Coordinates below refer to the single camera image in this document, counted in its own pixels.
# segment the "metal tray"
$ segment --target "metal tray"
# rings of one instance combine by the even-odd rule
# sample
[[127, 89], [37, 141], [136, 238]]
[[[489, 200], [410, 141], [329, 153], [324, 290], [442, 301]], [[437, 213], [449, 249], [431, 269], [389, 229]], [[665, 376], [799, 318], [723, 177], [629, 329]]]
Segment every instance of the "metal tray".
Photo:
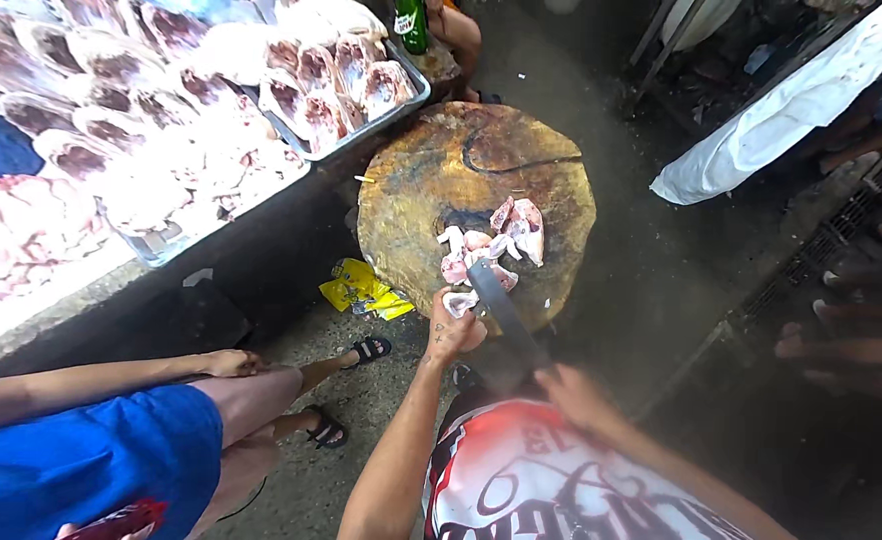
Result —
[[[278, 118], [273, 112], [262, 111], [264, 116], [267, 117], [274, 126], [274, 129], [278, 130], [278, 133], [285, 141], [288, 141], [291, 147], [294, 148], [294, 151], [301, 156], [302, 160], [306, 162], [320, 162], [334, 154], [344, 152], [346, 149], [358, 144], [358, 141], [373, 136], [375, 133], [385, 129], [389, 124], [393, 124], [400, 118], [406, 117], [411, 112], [420, 109], [421, 104], [428, 101], [428, 97], [432, 95], [432, 86], [431, 83], [428, 82], [428, 79], [425, 79], [425, 76], [418, 71], [417, 67], [414, 67], [414, 64], [411, 63], [411, 60], [408, 59], [407, 56], [398, 50], [394, 43], [388, 39], [382, 39], [381, 42], [384, 44], [387, 59], [398, 61], [400, 66], [404, 68], [404, 71], [407, 72], [407, 77], [411, 80], [411, 83], [414, 84], [414, 90], [418, 93], [406, 103], [396, 106], [387, 114], [383, 114], [381, 117], [375, 119], [375, 121], [365, 122], [364, 125], [354, 132], [350, 132], [341, 137], [341, 139], [330, 148], [326, 148], [317, 153], [312, 152], [311, 144], [294, 134], [294, 131], [281, 121], [281, 118]], [[258, 103], [257, 88], [254, 86], [242, 86], [241, 90], [247, 94], [248, 97], [253, 99], [255, 103]]]

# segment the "tattooed hand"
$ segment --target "tattooed hand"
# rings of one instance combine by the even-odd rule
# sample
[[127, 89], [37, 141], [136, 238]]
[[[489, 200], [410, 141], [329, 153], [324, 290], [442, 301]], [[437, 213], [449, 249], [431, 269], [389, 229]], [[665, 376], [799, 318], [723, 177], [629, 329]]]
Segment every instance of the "tattooed hand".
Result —
[[445, 287], [434, 293], [434, 306], [431, 310], [431, 332], [427, 338], [427, 350], [424, 352], [424, 362], [435, 362], [448, 366], [458, 351], [466, 351], [477, 347], [487, 330], [484, 324], [475, 318], [475, 314], [468, 311], [460, 319], [456, 319], [444, 308], [441, 298], [449, 292], [450, 287]]

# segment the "tray of raw meat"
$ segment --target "tray of raw meat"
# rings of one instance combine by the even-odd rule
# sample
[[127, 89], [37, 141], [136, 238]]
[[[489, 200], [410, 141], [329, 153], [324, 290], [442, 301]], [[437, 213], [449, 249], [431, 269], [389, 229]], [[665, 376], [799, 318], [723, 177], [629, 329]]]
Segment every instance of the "tray of raw meat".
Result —
[[421, 107], [432, 93], [425, 76], [385, 39], [338, 38], [336, 55], [302, 48], [296, 76], [276, 68], [259, 88], [243, 86], [295, 151], [320, 162]]

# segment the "metal grate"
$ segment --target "metal grate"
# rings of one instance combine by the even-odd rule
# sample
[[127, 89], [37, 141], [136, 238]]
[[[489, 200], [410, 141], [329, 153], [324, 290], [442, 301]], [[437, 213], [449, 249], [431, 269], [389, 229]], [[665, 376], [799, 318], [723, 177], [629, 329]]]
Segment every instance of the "metal grate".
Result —
[[866, 225], [882, 193], [882, 159], [861, 180], [847, 202], [821, 222], [810, 238], [781, 264], [758, 291], [748, 297], [732, 315], [743, 326], [749, 326], [770, 306], [783, 300], [794, 289], [817, 279], [836, 262], [845, 247]]

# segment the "market stall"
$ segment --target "market stall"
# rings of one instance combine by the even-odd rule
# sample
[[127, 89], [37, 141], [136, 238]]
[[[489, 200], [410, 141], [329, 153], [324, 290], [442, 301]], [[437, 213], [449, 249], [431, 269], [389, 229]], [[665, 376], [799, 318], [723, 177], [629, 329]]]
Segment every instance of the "market stall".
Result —
[[0, 175], [0, 336], [170, 264], [431, 93], [352, 0], [170, 7], [0, 0], [0, 116], [43, 159]]

